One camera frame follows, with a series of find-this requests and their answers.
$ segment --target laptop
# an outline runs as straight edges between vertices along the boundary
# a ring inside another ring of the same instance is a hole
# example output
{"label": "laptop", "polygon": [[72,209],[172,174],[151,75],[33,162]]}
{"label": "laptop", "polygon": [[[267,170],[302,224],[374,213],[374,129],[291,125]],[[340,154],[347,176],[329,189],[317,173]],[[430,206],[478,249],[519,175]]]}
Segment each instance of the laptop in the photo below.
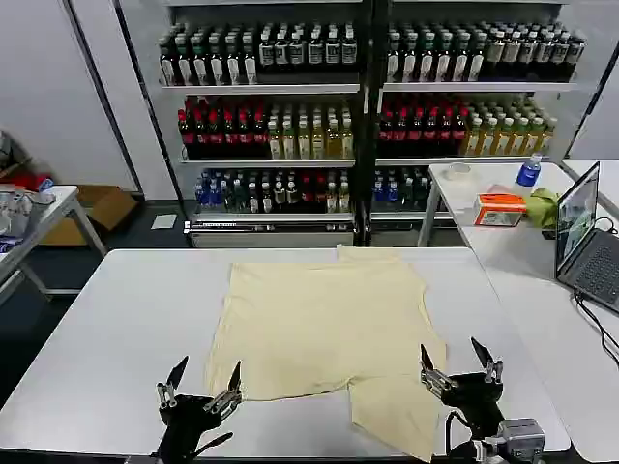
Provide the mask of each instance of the laptop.
{"label": "laptop", "polygon": [[599,179],[596,162],[559,200],[555,277],[619,312],[619,239],[595,227]]}

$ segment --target laptop cable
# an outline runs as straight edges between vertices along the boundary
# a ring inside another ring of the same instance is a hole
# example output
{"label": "laptop cable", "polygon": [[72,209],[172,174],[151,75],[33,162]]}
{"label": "laptop cable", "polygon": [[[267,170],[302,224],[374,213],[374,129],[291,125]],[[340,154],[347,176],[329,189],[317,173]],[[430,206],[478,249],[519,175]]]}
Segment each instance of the laptop cable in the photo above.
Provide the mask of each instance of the laptop cable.
{"label": "laptop cable", "polygon": [[[617,235],[618,231],[617,231],[617,229],[615,229],[615,223],[614,223],[614,221],[610,217],[598,217],[596,219],[594,225],[596,223],[598,223],[599,220],[602,220],[602,219],[606,219],[606,220],[608,220],[610,222],[610,228],[606,229],[606,232],[608,232],[609,234],[612,234],[612,235]],[[585,305],[585,303],[584,303],[584,300],[585,300],[584,295],[582,295],[580,292],[574,291],[573,297],[574,297],[574,301],[576,302],[576,304],[582,309],[582,311],[598,327],[598,330],[600,331],[600,335],[602,337],[602,348],[612,358],[612,360],[615,362],[615,364],[617,364],[617,368],[619,369],[619,358],[617,358],[617,355],[615,353],[613,353],[612,349],[609,348],[606,345],[606,339],[610,340],[610,342],[613,345],[615,345],[617,350],[619,350],[619,343],[610,334],[610,332],[606,330],[606,328],[600,322],[600,319],[598,319],[598,317],[593,313],[593,311]]]}

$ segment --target laptop keyboard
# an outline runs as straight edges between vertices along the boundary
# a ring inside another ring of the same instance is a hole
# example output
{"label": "laptop keyboard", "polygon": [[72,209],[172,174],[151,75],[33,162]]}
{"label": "laptop keyboard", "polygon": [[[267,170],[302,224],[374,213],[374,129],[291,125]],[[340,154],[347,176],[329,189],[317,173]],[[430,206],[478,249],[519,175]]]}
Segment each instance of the laptop keyboard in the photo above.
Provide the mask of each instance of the laptop keyboard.
{"label": "laptop keyboard", "polygon": [[576,285],[614,304],[619,295],[619,246],[599,246],[580,272]]}

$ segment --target robotic arm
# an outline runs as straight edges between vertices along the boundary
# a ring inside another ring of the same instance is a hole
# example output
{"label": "robotic arm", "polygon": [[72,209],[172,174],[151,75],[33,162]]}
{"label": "robotic arm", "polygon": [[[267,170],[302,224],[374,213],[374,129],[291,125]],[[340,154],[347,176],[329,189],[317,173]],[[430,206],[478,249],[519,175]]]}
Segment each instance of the robotic arm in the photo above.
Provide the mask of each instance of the robotic arm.
{"label": "robotic arm", "polygon": [[225,433],[195,450],[207,430],[217,428],[241,403],[241,362],[236,364],[227,390],[215,398],[175,394],[189,357],[172,369],[165,384],[157,384],[159,412],[167,425],[162,442],[154,454],[163,464],[187,464],[208,448],[222,444],[232,437]]}
{"label": "robotic arm", "polygon": [[[447,456],[477,462],[500,456],[510,463],[537,464],[545,434],[533,419],[505,420],[497,401],[503,394],[503,362],[495,361],[485,346],[471,337],[473,348],[485,372],[447,376],[435,369],[424,345],[421,380],[446,406],[458,408],[465,419],[452,411],[446,421]],[[471,429],[471,440],[451,449],[453,417]]]}

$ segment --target cardboard box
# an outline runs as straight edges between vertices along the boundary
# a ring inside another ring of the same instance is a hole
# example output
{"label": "cardboard box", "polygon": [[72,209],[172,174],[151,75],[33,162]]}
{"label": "cardboard box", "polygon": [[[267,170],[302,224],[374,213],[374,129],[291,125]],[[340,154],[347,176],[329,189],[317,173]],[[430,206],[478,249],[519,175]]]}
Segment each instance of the cardboard box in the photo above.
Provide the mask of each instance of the cardboard box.
{"label": "cardboard box", "polygon": [[[100,233],[113,230],[137,206],[126,192],[115,186],[77,186],[77,200]],[[65,217],[41,241],[54,247],[81,247],[87,245],[74,220]]]}

